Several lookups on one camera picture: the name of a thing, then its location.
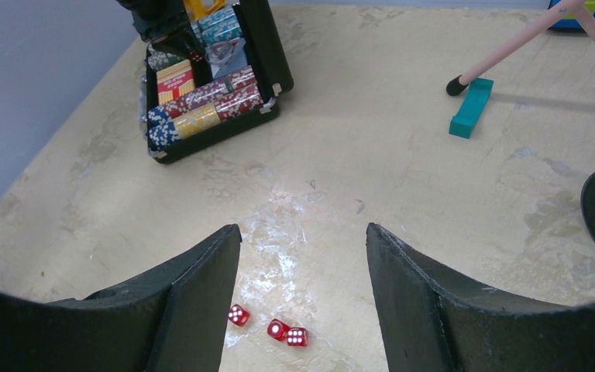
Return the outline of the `teal block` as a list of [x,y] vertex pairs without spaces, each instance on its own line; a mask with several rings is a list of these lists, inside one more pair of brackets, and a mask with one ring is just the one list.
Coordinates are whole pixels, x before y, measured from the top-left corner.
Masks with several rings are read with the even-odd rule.
[[451,96],[457,96],[463,92],[464,88],[468,88],[459,111],[451,118],[449,134],[465,139],[471,137],[489,101],[493,86],[493,80],[484,78],[477,78],[467,86],[462,86],[459,83],[459,77],[448,83],[446,92]]

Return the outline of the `pink music stand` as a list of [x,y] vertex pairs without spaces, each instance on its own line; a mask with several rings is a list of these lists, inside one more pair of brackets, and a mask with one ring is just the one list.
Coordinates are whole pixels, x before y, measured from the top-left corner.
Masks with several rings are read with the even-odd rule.
[[593,13],[584,6],[584,2],[581,0],[562,0],[548,9],[533,23],[526,26],[522,31],[511,37],[498,49],[458,76],[459,83],[462,86],[469,85],[471,81],[486,73],[526,43],[532,41],[554,23],[570,15],[576,18],[576,21],[582,26],[586,34],[595,42],[595,18],[593,17]]

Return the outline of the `blue card deck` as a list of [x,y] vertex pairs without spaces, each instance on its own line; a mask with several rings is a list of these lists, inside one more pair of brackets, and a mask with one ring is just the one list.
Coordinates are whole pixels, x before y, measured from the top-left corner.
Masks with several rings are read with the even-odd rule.
[[212,69],[213,79],[231,74],[249,65],[244,38],[214,43],[205,48],[205,59]]

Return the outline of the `red 100 chip stack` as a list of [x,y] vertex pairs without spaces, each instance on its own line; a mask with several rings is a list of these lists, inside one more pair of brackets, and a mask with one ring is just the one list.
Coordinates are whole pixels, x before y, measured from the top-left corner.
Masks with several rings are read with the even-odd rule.
[[263,98],[255,84],[235,90],[215,102],[215,111],[222,122],[234,119],[263,105]]

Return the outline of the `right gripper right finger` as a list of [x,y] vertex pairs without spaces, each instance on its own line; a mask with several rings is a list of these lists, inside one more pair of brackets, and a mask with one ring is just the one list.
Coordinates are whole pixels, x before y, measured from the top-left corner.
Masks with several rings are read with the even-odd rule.
[[375,223],[366,255],[389,370],[595,371],[595,302],[502,291]]

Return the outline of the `light blue chip row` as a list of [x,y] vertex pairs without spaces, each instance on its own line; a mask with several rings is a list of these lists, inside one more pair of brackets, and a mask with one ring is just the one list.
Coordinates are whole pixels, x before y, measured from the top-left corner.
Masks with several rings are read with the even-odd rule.
[[207,46],[242,37],[239,20],[231,5],[193,22],[191,29],[192,33],[188,35],[193,36],[194,39],[185,47],[186,50],[182,54],[160,50],[158,46],[150,44],[148,46],[150,55],[146,58],[147,66],[154,71],[160,71],[182,60],[202,62],[206,60]]

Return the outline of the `blue white chip stack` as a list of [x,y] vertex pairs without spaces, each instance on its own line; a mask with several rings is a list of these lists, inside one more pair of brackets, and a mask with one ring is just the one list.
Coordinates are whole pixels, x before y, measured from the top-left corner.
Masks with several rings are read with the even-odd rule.
[[153,126],[148,129],[147,138],[157,150],[163,150],[181,141],[181,135],[177,131],[174,122],[166,122]]

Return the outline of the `yellow 50 chip stack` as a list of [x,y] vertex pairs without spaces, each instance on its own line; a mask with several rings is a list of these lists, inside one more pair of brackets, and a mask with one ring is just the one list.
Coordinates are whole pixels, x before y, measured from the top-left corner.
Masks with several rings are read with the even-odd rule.
[[214,102],[191,110],[173,120],[174,128],[182,140],[221,123]]

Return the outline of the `red die pair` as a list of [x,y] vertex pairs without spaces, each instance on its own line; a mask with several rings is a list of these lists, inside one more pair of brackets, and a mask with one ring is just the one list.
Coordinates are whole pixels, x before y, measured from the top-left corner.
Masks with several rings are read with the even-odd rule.
[[291,327],[279,319],[272,319],[267,326],[267,334],[271,338],[284,342]]
[[286,343],[293,347],[306,347],[308,345],[308,331],[303,327],[290,328],[286,333]]

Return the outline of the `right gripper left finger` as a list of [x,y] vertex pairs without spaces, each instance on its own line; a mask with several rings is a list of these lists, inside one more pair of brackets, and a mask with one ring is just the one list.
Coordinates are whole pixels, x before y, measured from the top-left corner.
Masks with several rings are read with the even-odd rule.
[[241,242],[223,226],[81,300],[0,292],[0,371],[217,371]]

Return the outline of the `red Texas Hold'em card deck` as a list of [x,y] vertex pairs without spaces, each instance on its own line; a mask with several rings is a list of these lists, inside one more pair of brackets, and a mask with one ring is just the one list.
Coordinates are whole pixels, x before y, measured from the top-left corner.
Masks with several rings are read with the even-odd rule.
[[164,105],[195,89],[191,62],[182,60],[156,72],[158,104]]

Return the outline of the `black poker chip case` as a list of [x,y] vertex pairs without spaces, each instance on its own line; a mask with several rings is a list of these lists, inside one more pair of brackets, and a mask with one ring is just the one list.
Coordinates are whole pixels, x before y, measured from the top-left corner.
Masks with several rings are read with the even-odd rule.
[[267,1],[136,1],[147,45],[141,128],[148,154],[171,164],[279,115],[294,87]]

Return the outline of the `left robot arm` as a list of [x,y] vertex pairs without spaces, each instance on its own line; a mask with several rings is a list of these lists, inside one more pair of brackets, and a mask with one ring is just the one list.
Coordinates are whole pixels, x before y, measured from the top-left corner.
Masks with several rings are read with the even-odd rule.
[[142,41],[149,42],[190,23],[181,0],[116,0],[132,15],[132,24]]

